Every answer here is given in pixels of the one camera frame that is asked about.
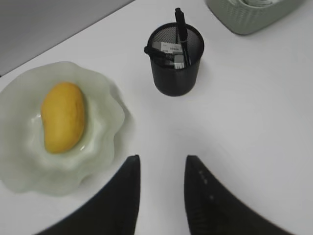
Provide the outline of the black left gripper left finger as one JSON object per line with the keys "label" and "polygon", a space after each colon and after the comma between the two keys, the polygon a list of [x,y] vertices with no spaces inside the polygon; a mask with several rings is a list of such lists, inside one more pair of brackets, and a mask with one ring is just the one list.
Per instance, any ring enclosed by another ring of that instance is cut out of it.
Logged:
{"label": "black left gripper left finger", "polygon": [[129,156],[110,181],[82,207],[42,235],[133,235],[141,193],[141,164]]}

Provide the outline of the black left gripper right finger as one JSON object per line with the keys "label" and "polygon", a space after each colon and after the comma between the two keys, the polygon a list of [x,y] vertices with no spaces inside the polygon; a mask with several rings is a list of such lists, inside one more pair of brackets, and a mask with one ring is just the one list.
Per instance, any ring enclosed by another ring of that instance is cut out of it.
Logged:
{"label": "black left gripper right finger", "polygon": [[192,235],[287,235],[225,188],[198,156],[185,163],[184,202]]}

